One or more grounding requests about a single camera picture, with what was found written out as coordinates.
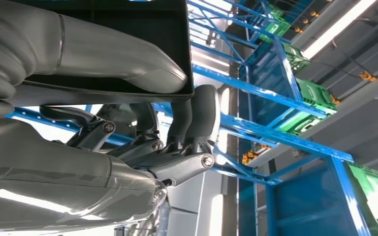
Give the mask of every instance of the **storage rack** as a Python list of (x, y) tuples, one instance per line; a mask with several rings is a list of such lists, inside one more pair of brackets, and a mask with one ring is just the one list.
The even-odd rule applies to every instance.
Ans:
[[(241, 141), (239, 144), (240, 153), (250, 150), (252, 142), (255, 142), (269, 145), (271, 147), (276, 147), (279, 143), (282, 143), (297, 149), (301, 149), (310, 153), (310, 155), (271, 175), (263, 175), (256, 173), (251, 168), (240, 164), (240, 158), (242, 158), (242, 155), (241, 157), (239, 156), (233, 158), (217, 150), (216, 152), (227, 159), (227, 164), (224, 166), (215, 166), (214, 170), (223, 175), (237, 177), (240, 179), (240, 193), (243, 192), (243, 194), (248, 194), (247, 190), (249, 190), (249, 194), (252, 193), (254, 196), (256, 194), (255, 184), (258, 183), (265, 185), (269, 236), (309, 235), (308, 232), (312, 230), (314, 230), (314, 232), (318, 232), (318, 235), (321, 236), (371, 235), (363, 218), (362, 211), (357, 202), (351, 182), (347, 176), (346, 169), (343, 165), (343, 162), (345, 161), (353, 161), (351, 155), (274, 130), (274, 126), (272, 125), (263, 126), (251, 121), (253, 111), (253, 95), (288, 106), (289, 111), (305, 112), (319, 118), (325, 118), (328, 114), (324, 110), (317, 109), (303, 102), (282, 45), (282, 42), (289, 43), (289, 41), (279, 37), (279, 35), (274, 35), (265, 30), (271, 24), (279, 24), (279, 22), (271, 14), (269, 3), (266, 0), (262, 0), (260, 2), (260, 7), (252, 10), (243, 6), (243, 3), (245, 2), (243, 0), (239, 1), (239, 3), (234, 3), (230, 0), (223, 1), (230, 3), (235, 8), (249, 13), (254, 17), (254, 19), (247, 21), (244, 20), (243, 17), (237, 15), (230, 17), (229, 15), (215, 12), (206, 7), (205, 5), (212, 5), (206, 1), (201, 1), (202, 4), (199, 4), (199, 1), (195, 2), (188, 0), (188, 4), (197, 7), (204, 13), (202, 16), (203, 19), (189, 19), (189, 22), (219, 34), (221, 39), (225, 41), (232, 50), (232, 54), (228, 55), (198, 43), (192, 43), (192, 46), (210, 53), (214, 53), (218, 56), (238, 63), (245, 68), (246, 76), (245, 80), (243, 81), (239, 78), (225, 76), (210, 69), (193, 65), (194, 73), (223, 82), (243, 91), (239, 95), (239, 117), (222, 115), (221, 129), (227, 131), (230, 135), (235, 135), (246, 140)], [(247, 40), (245, 40), (219, 30), (219, 28), (211, 20), (211, 17), (205, 14), (205, 12), (214, 15), (214, 18), (232, 20), (233, 23), (245, 27), (246, 31), (249, 33), (248, 35), (251, 37), (247, 37)], [(274, 91), (268, 89), (260, 88), (250, 83), (252, 80), (250, 78), (250, 70), (252, 65), (249, 64), (246, 59), (237, 52), (232, 42), (235, 41), (242, 45), (259, 49), (259, 45), (256, 44), (256, 39), (259, 39), (260, 36), (265, 36), (266, 38), (271, 39), (271, 46), (276, 61), (275, 66), (279, 67), (280, 75), (282, 76), (283, 80), (290, 85), (290, 89), (292, 90), (291, 97), (275, 93)], [(163, 111), (165, 114), (171, 116), (169, 104), (155, 104), (155, 107), (159, 111)], [(34, 120), (74, 132), (78, 131), (79, 129), (72, 122), (47, 120), (41, 117), (39, 113), (25, 108), (16, 108), (15, 112), (9, 117), (13, 116)], [(284, 117), (282, 114), (281, 117), (278, 117), (279, 120), (272, 121), (271, 124), (278, 123), (280, 119), (283, 118)], [(112, 135), (108, 142), (116, 145), (122, 145), (129, 141), (129, 137)], [(317, 160), (322, 160), (322, 164), (310, 170), (302, 171), (300, 174), (297, 174), (294, 177), (288, 179), (281, 178), (282, 176)], [(308, 190), (297, 191), (298, 189), (307, 189), (310, 187), (312, 187), (311, 192)], [(243, 222), (243, 224), (240, 224), (239, 227), (239, 235), (256, 235), (256, 219), (251, 219), (251, 217), (249, 219), (244, 217), (243, 214), (243, 211), (253, 211), (254, 214), (257, 214), (255, 198), (246, 197), (243, 199), (247, 202), (247, 204), (244, 204), (244, 206), (252, 207), (242, 207), (239, 209), (239, 221)], [(332, 227), (333, 224), (341, 224), (341, 227)]]

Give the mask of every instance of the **blue metal shelving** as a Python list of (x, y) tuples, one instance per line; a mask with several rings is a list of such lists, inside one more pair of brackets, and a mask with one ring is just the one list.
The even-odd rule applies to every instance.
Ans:
[[(191, 43), (192, 46), (214, 53), (245, 68), (245, 79), (240, 79), (193, 65), (194, 73), (223, 82), (242, 91), (239, 95), (239, 100), (242, 101), (240, 102), (239, 117), (221, 116), (221, 129), (230, 135), (242, 138), (239, 143), (241, 155), (233, 158), (216, 150), (218, 154), (227, 159), (227, 164), (214, 167), (215, 171), (223, 175), (240, 179), (240, 193), (248, 195), (239, 205), (239, 220), (242, 222), (239, 225), (239, 235), (252, 236), (256, 234), (256, 202), (251, 195), (254, 196), (256, 194), (255, 184), (258, 183), (266, 186), (269, 236), (369, 236), (370, 232), (343, 166), (344, 161), (353, 161), (351, 155), (273, 129), (292, 111), (302, 111), (320, 118), (326, 117), (327, 113), (303, 103), (282, 46), (282, 41), (287, 43), (289, 41), (264, 30), (269, 23), (276, 22), (270, 14), (268, 2), (266, 0), (261, 1), (260, 7), (257, 8), (259, 12), (243, 6), (244, 0), (240, 0), (239, 3), (233, 3), (230, 0), (224, 0), (224, 2), (247, 12), (248, 15), (237, 16), (233, 13), (233, 16), (230, 17), (229, 13), (225, 15), (222, 14), (222, 11), (215, 12), (206, 7), (209, 5), (216, 8), (211, 3), (204, 1), (203, 4), (199, 4), (188, 0), (188, 4), (197, 7), (202, 13), (202, 15), (198, 15), (195, 18), (190, 18), (189, 23), (216, 32), (230, 47), (232, 54), (228, 55), (207, 45), (195, 42)], [(232, 41), (254, 47), (256, 52), (260, 47), (263, 47), (263, 44), (259, 45), (249, 37), (243, 39), (219, 30), (214, 21), (211, 20), (214, 18), (231, 20), (233, 23), (245, 27), (246, 31), (249, 31), (255, 38), (262, 34), (273, 39), (272, 44), (266, 45), (271, 47), (271, 55), (267, 55), (267, 59), (263, 59), (263, 56), (257, 58), (260, 63), (271, 63), (272, 68), (269, 68), (269, 66), (264, 68), (264, 65), (256, 60), (247, 61), (237, 52)], [(252, 70), (263, 70), (263, 77), (260, 80), (256, 77), (252, 78), (255, 74)], [(266, 84), (266, 79), (269, 78), (279, 79), (289, 91), (284, 93), (283, 89), (272, 91), (260, 87), (260, 85)], [(257, 119), (253, 113), (256, 112), (256, 107), (254, 107), (256, 98), (268, 101), (262, 103), (264, 106), (268, 106), (269, 102), (271, 102), (278, 106), (288, 107), (288, 110), (279, 112), (267, 123), (255, 123)], [(170, 104), (158, 103), (155, 104), (155, 108), (168, 116), (172, 116)], [(42, 118), (39, 113), (24, 108), (16, 108), (11, 116), (34, 120), (70, 131), (78, 130), (78, 127), (72, 122), (47, 120)], [(121, 135), (112, 135), (108, 140), (108, 142), (116, 145), (122, 145), (129, 141), (129, 137)], [(252, 142), (262, 143), (271, 147), (276, 147), (278, 143), (283, 143), (306, 151), (310, 155), (274, 174), (263, 175), (240, 164), (242, 153), (252, 148)], [(315, 163), (317, 160), (320, 162), (318, 166), (306, 170), (304, 166), (311, 162)], [(284, 178), (284, 175), (294, 171), (298, 173), (291, 178)]]

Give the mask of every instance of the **green plastic bin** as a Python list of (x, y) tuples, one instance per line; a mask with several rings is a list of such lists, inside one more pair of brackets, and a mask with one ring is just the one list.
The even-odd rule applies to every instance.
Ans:
[[(273, 15), (273, 16), (275, 17), (276, 20), (278, 20), (279, 23), (277, 24), (277, 23), (272, 22), (266, 27), (265, 30), (274, 35), (283, 36), (284, 33), (286, 33), (290, 29), (290, 24), (284, 18), (280, 16), (276, 16), (276, 15)], [(268, 43), (272, 43), (273, 41), (271, 38), (263, 34), (260, 35), (260, 39)]]
[(378, 236), (378, 171), (345, 162), (358, 203), (372, 236)]
[[(300, 79), (296, 79), (296, 81), (299, 85), (304, 103), (323, 110), (329, 115), (337, 112), (337, 108), (332, 102), (330, 93), (326, 88), (309, 81)], [(279, 126), (278, 129), (280, 131), (299, 136), (321, 121), (322, 119), (306, 112), (298, 112), (296, 115), (292, 116), (281, 126)]]

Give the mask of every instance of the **bolt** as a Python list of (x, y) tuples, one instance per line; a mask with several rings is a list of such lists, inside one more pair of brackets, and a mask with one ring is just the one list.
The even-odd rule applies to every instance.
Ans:
[(164, 202), (164, 199), (167, 196), (167, 189), (166, 188), (160, 188), (155, 191), (152, 203), (156, 205), (160, 205)]
[(154, 151), (162, 149), (163, 148), (163, 144), (161, 142), (155, 142), (153, 144), (152, 148), (153, 148)]
[(205, 168), (210, 168), (214, 165), (214, 158), (211, 154), (206, 154), (202, 157), (202, 165)]
[(115, 124), (110, 121), (107, 121), (105, 122), (105, 124), (103, 124), (102, 129), (106, 133), (112, 133), (115, 131)]

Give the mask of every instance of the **black plastic bin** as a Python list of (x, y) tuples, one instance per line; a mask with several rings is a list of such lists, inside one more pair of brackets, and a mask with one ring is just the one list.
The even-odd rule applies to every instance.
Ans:
[(174, 102), (193, 95), (186, 0), (14, 0), (93, 22), (149, 41), (162, 49), (188, 76), (178, 93), (139, 89), (115, 78), (32, 75), (9, 101), (15, 106)]

